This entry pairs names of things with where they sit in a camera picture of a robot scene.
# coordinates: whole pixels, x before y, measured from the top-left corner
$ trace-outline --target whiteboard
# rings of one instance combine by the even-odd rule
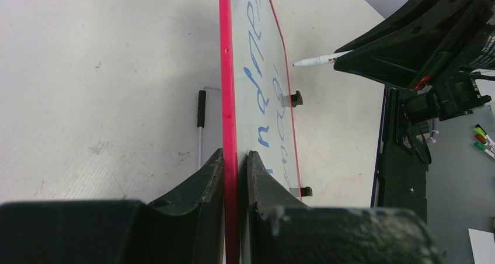
[[[271,0],[231,6],[238,164],[258,151],[273,178],[299,189],[285,47]]]

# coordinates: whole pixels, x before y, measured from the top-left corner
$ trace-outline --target whiteboard stand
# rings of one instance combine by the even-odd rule
[[[206,163],[210,154],[222,147],[222,100],[220,92],[220,88],[204,86],[198,93],[196,125],[198,127],[198,169],[201,169]],[[203,153],[207,154],[205,160],[203,160]]]

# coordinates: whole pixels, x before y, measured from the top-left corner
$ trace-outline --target black foam handle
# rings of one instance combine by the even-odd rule
[[[206,91],[200,90],[198,94],[198,125],[204,128],[204,114],[206,110]]]

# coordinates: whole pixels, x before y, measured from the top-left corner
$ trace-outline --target green marker cap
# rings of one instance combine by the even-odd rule
[[[481,143],[475,143],[475,146],[478,147],[478,149],[480,149],[481,151],[484,151],[486,149],[486,147]]]

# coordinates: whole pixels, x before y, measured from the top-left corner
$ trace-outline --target dry erase marker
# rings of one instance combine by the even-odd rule
[[[488,141],[486,141],[486,139],[482,135],[477,134],[475,135],[475,137],[481,144],[483,144],[486,147],[486,149],[490,150],[491,152],[495,151],[495,148],[493,148],[493,146],[488,144]]]
[[[485,133],[485,131],[483,130],[483,128],[481,128],[480,125],[477,125],[479,127],[476,127],[473,129],[473,131],[475,131],[475,133],[481,135],[483,138],[486,139],[486,142],[491,145],[493,148],[495,148],[495,143],[493,142],[493,140],[491,140],[490,136],[488,134]]]
[[[486,137],[486,134],[484,133],[484,131],[481,128],[474,128],[473,131],[475,131],[475,133],[477,133],[477,134],[482,135],[483,137]]]
[[[485,152],[486,154],[488,154],[488,156],[492,157],[493,159],[495,159],[495,155],[493,155],[493,153],[491,153],[491,151],[487,150],[483,144],[481,143],[475,143],[475,146],[480,149],[481,151]]]
[[[480,128],[481,131],[486,134],[486,131],[483,129],[483,127],[480,124],[477,124],[475,127]]]
[[[341,53],[335,53],[331,55],[321,55],[316,58],[307,58],[306,60],[301,60],[292,64],[293,67],[307,67],[309,65],[317,65],[317,64],[333,64],[338,58],[343,55],[351,52],[345,51]]]

